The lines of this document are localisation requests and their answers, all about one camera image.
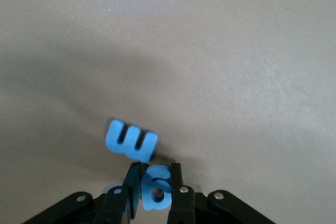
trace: metal screw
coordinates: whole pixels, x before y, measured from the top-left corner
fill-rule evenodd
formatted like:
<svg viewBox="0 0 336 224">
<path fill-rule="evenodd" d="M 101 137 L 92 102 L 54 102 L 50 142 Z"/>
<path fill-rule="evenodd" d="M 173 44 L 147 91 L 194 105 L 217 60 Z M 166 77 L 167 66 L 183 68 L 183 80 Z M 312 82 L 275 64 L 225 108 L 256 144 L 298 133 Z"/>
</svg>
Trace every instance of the metal screw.
<svg viewBox="0 0 336 224">
<path fill-rule="evenodd" d="M 114 190 L 113 193 L 114 193 L 114 194 L 119 194 L 119 193 L 121 193 L 121 189 L 118 188 L 118 189 Z"/>
<path fill-rule="evenodd" d="M 214 194 L 215 199 L 221 200 L 224 199 L 224 195 L 222 193 L 216 192 Z"/>
<path fill-rule="evenodd" d="M 86 196 L 85 196 L 85 195 L 82 195 L 82 196 L 79 196 L 79 197 L 76 199 L 76 201 L 77 201 L 77 202 L 81 202 L 81 201 L 85 200 L 85 198 L 86 198 Z"/>
<path fill-rule="evenodd" d="M 182 187 L 180 188 L 180 192 L 183 193 L 183 194 L 187 193 L 188 191 L 189 191 L 189 190 L 188 190 L 188 188 L 187 188 L 186 186 L 182 186 Z"/>
</svg>

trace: blue number 3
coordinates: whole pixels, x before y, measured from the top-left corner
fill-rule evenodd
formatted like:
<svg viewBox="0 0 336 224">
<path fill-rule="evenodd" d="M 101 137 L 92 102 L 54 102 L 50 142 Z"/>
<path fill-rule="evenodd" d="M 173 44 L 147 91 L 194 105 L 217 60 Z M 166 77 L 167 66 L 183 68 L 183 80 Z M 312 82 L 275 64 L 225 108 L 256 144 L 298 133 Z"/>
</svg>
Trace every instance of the blue number 3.
<svg viewBox="0 0 336 224">
<path fill-rule="evenodd" d="M 150 161 L 154 152 L 158 134 L 153 131 L 145 133 L 142 144 L 137 147 L 138 141 L 141 141 L 142 130 L 137 125 L 131 125 L 126 133 L 126 124 L 121 119 L 115 119 L 111 122 L 106 135 L 107 148 L 115 153 L 125 154 L 127 157 L 137 159 L 143 163 Z"/>
</svg>

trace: beige table surface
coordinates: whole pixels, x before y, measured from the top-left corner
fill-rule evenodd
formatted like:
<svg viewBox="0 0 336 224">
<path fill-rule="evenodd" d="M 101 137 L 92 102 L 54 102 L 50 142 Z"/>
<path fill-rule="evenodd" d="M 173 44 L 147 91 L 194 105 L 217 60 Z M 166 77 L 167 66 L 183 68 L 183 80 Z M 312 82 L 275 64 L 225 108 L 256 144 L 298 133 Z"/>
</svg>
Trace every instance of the beige table surface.
<svg viewBox="0 0 336 224">
<path fill-rule="evenodd" d="M 122 181 L 111 117 L 205 194 L 335 223 L 335 105 L 336 0 L 0 0 L 0 223 Z"/>
</svg>

